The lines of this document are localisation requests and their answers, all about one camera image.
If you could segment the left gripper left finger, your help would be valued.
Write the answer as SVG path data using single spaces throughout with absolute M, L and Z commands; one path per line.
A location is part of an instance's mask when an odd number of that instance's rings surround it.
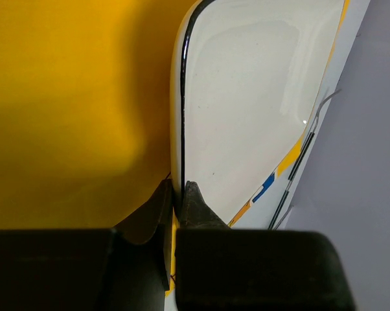
M 0 310 L 162 310 L 172 184 L 115 227 L 0 230 Z

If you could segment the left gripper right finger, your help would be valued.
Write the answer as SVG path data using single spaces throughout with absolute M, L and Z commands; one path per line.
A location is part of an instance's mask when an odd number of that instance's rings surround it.
M 179 310 L 355 310 L 340 257 L 313 231 L 232 229 L 186 184 L 178 209 Z

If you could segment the yellow printed cloth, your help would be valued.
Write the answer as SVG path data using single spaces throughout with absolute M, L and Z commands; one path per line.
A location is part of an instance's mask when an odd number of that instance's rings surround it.
M 0 1 L 0 229 L 106 227 L 169 171 L 193 1 Z

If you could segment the white rectangular plate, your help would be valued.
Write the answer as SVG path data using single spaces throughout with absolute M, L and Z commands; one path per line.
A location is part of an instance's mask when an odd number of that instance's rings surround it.
M 172 182 L 233 225 L 299 157 L 347 1 L 197 1 L 170 75 Z

